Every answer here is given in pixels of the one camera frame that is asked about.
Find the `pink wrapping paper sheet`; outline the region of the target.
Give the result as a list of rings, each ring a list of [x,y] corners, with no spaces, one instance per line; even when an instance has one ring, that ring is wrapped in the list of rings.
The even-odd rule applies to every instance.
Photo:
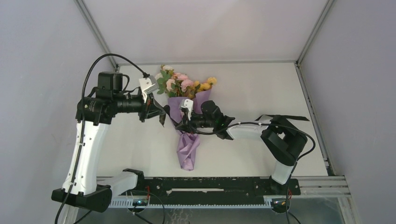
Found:
[[[196,94],[195,98],[192,100],[193,111],[195,113],[202,113],[201,105],[205,101],[209,100],[210,94],[210,90]],[[183,99],[185,99],[185,97],[171,97],[168,99],[168,115],[173,119],[174,123],[179,123],[182,119],[182,112],[179,109],[179,105]],[[179,134],[177,157],[180,168],[185,171],[193,171],[196,160],[196,150],[200,145],[200,137],[198,134],[184,133],[178,130],[176,132]]]

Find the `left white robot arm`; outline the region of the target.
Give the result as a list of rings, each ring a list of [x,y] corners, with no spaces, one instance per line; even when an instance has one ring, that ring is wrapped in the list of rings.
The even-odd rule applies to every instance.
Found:
[[[90,94],[81,93],[77,105],[76,143],[67,177],[62,187],[52,192],[53,201],[82,208],[88,212],[107,210],[115,183],[98,184],[97,167],[104,136],[118,113],[137,113],[144,122],[164,115],[164,109],[155,101],[153,93],[159,86],[154,76],[143,72],[136,88],[137,95],[127,90],[119,72],[101,72],[98,84]]]

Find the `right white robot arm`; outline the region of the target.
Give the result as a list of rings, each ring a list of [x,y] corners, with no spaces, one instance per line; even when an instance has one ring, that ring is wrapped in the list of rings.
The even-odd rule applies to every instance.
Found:
[[[314,139],[295,127],[291,120],[308,121],[306,117],[264,114],[253,121],[237,121],[224,115],[212,100],[201,105],[201,112],[195,112],[193,101],[183,99],[179,105],[179,120],[172,120],[176,130],[183,133],[216,135],[223,140],[261,140],[276,160],[270,176],[270,189],[282,194],[288,189],[290,179],[298,161],[306,156],[303,152],[308,140]]]

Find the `yellow rose stem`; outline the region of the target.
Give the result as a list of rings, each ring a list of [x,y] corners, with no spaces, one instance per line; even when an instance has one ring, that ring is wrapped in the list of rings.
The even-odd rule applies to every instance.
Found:
[[[189,88],[189,98],[195,98],[198,93],[211,90],[217,84],[215,77],[209,77],[205,82],[195,81]]]

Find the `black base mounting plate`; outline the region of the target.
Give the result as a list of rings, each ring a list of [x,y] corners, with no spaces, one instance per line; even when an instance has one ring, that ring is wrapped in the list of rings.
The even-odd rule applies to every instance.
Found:
[[[125,199],[148,199],[153,205],[263,205],[266,196],[301,195],[297,179],[280,185],[268,177],[154,177],[122,193]]]

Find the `aluminium frame rail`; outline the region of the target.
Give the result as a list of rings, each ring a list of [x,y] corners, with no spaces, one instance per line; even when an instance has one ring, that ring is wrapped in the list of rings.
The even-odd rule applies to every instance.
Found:
[[[343,176],[292,177],[281,185],[269,177],[145,177],[138,180],[135,190],[148,190],[156,195],[177,191],[238,192],[254,196],[351,197]]]

